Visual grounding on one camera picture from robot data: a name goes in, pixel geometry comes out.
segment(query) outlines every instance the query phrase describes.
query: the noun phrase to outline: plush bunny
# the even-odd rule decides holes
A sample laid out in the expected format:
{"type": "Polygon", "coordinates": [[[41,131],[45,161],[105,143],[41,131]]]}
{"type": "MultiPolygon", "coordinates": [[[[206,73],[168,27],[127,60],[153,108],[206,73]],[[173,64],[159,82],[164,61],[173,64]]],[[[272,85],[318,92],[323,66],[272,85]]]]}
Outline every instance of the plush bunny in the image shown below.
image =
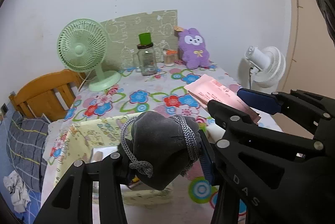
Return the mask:
{"type": "Polygon", "coordinates": [[[182,51],[182,60],[188,69],[209,67],[209,52],[206,50],[205,40],[195,28],[184,29],[179,32],[179,49],[182,51]]]}

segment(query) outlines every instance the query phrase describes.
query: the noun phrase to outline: red flower print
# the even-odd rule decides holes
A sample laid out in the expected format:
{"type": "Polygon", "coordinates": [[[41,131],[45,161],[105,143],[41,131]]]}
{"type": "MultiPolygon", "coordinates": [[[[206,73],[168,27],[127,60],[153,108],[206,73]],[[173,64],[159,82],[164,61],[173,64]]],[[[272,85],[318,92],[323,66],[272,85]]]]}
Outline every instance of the red flower print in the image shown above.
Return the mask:
{"type": "Polygon", "coordinates": [[[165,105],[167,107],[179,107],[180,102],[178,101],[178,96],[176,95],[170,95],[164,98],[165,105]]]}
{"type": "Polygon", "coordinates": [[[53,156],[53,154],[54,154],[55,151],[56,151],[56,148],[53,147],[53,148],[51,149],[51,152],[50,152],[50,157],[53,156]]]}
{"type": "Polygon", "coordinates": [[[118,91],[118,89],[114,89],[114,88],[112,88],[112,89],[110,89],[109,91],[108,91],[108,95],[113,95],[113,94],[116,94],[116,92],[118,91]]]}
{"type": "Polygon", "coordinates": [[[206,118],[203,118],[201,116],[197,116],[195,121],[198,122],[198,123],[206,123],[206,118]]]}
{"type": "Polygon", "coordinates": [[[89,105],[87,110],[84,112],[83,116],[91,117],[94,114],[94,111],[97,109],[98,104],[89,105]]]}

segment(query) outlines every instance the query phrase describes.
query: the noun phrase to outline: glass jar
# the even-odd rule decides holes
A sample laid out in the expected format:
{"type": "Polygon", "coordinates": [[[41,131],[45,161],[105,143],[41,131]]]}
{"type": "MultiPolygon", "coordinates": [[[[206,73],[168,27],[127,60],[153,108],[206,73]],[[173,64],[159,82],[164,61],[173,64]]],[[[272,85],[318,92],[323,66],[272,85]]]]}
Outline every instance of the glass jar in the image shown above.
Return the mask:
{"type": "Polygon", "coordinates": [[[163,49],[163,59],[165,66],[174,66],[177,60],[177,51],[170,49],[163,49]]]}
{"type": "Polygon", "coordinates": [[[153,43],[147,45],[137,45],[138,61],[143,76],[150,76],[157,73],[157,64],[153,43]]]}

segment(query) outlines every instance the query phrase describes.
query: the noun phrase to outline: gray rope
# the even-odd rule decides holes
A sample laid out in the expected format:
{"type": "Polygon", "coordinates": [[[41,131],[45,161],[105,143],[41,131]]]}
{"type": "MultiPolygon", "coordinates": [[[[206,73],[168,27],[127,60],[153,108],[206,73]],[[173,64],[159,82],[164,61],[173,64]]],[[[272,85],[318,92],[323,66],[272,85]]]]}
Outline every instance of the gray rope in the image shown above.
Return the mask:
{"type": "Polygon", "coordinates": [[[121,128],[121,146],[125,153],[127,154],[128,158],[131,160],[129,167],[131,169],[136,169],[141,174],[147,175],[148,178],[152,177],[153,174],[153,166],[151,163],[147,161],[138,161],[135,155],[130,151],[129,146],[126,142],[126,131],[128,126],[136,120],[137,116],[133,116],[128,119],[121,128]]]}
{"type": "Polygon", "coordinates": [[[186,172],[191,169],[193,163],[196,162],[199,158],[197,140],[195,138],[193,130],[189,127],[189,125],[187,125],[185,117],[183,117],[182,115],[175,114],[173,116],[170,116],[170,118],[179,123],[180,126],[182,127],[187,151],[190,157],[190,162],[187,164],[185,170],[181,172],[181,175],[184,177],[186,175],[186,172]]]}
{"type": "MultiPolygon", "coordinates": [[[[138,161],[135,155],[130,151],[129,146],[126,142],[126,131],[128,126],[136,120],[137,116],[133,116],[126,121],[126,123],[121,128],[121,146],[125,153],[127,154],[128,158],[131,160],[129,167],[131,169],[136,169],[141,174],[145,174],[148,178],[151,178],[153,175],[153,166],[147,161],[138,161]]],[[[193,130],[187,125],[185,118],[182,115],[173,115],[170,116],[174,121],[176,121],[182,127],[185,143],[187,147],[187,152],[190,157],[190,162],[187,164],[185,170],[182,171],[181,175],[185,176],[186,172],[191,169],[193,163],[198,160],[199,158],[199,151],[197,140],[195,139],[195,134],[193,130]]]]}

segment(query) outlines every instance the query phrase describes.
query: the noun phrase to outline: blue gripper pad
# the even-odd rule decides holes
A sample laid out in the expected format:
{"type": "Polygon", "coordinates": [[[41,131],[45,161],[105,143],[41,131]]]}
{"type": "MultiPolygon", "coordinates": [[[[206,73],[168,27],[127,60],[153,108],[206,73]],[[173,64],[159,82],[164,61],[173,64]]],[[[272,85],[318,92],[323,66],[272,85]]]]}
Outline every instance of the blue gripper pad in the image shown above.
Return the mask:
{"type": "Polygon", "coordinates": [[[199,130],[199,133],[202,140],[200,142],[201,153],[199,155],[202,172],[204,173],[204,177],[206,180],[208,180],[210,185],[219,185],[219,178],[221,176],[218,174],[218,171],[215,167],[214,151],[209,141],[207,140],[205,133],[202,130],[199,130]]]}
{"type": "Polygon", "coordinates": [[[281,105],[275,95],[269,95],[245,88],[237,92],[237,96],[242,99],[249,107],[266,112],[268,114],[280,113],[281,105]]]}

